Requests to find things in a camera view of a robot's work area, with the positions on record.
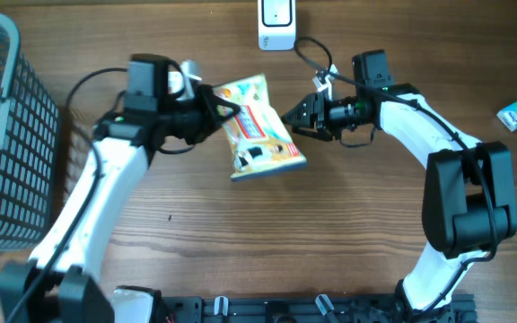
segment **black base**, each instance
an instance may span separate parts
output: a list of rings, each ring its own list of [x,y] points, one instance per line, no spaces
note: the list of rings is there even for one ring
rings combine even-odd
[[[174,323],[390,323],[393,322],[390,314],[393,297],[392,294],[370,294],[330,298],[334,318],[323,316],[313,299],[232,299],[226,317],[215,315],[215,300],[198,297],[163,297],[162,300],[171,311]],[[444,307],[442,314],[421,322],[477,321],[474,296],[452,295],[451,304]]]

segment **gray basket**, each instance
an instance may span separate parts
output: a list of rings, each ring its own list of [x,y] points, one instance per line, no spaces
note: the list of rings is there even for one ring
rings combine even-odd
[[[59,112],[0,14],[0,250],[24,249],[49,228]]]

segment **wooden tabletop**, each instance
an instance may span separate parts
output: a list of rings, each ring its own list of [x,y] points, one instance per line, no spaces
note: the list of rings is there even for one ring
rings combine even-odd
[[[24,54],[58,102],[85,74],[125,66],[133,53],[195,59],[211,84],[265,73],[279,113],[314,90],[312,69],[294,52],[258,48],[253,2],[0,12],[18,24]],[[517,100],[517,1],[301,1],[297,14],[299,34],[324,42],[342,74],[351,75],[353,55],[384,48],[398,83],[414,84],[464,132],[504,142],[517,195],[517,132],[495,117]],[[85,85],[74,106],[98,117],[124,88],[124,75],[104,76]],[[338,91],[355,94],[343,84]],[[223,132],[192,153],[157,155],[110,239],[104,291],[131,284],[168,296],[392,292],[426,242],[424,169],[384,133],[350,150],[294,141],[307,168],[240,183],[230,181]],[[28,255],[0,254],[0,268]],[[475,265],[458,292],[475,294],[480,322],[517,322],[517,234],[493,262]]]

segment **wood grain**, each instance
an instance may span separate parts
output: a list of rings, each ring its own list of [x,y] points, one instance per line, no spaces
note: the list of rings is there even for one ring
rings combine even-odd
[[[517,100],[517,1],[336,1],[297,9],[299,33],[328,45],[343,74],[352,73],[354,54],[384,48],[398,82],[414,84],[466,133],[507,144],[517,183],[517,133],[495,117]],[[207,83],[265,73],[280,113],[313,91],[311,68],[293,52],[258,49],[252,2],[0,12],[19,25],[26,57],[57,101],[83,75],[123,66],[140,52],[195,59]],[[124,86],[123,75],[102,77],[74,105],[97,117]],[[338,90],[354,94],[342,84]],[[351,139],[366,140],[369,131]],[[136,284],[206,297],[393,291],[425,245],[424,170],[384,133],[355,150],[294,140],[308,168],[242,183],[229,179],[223,133],[192,153],[157,156],[111,237],[104,290]],[[2,254],[0,267],[27,255]],[[517,235],[458,290],[476,294],[480,322],[517,322]]]

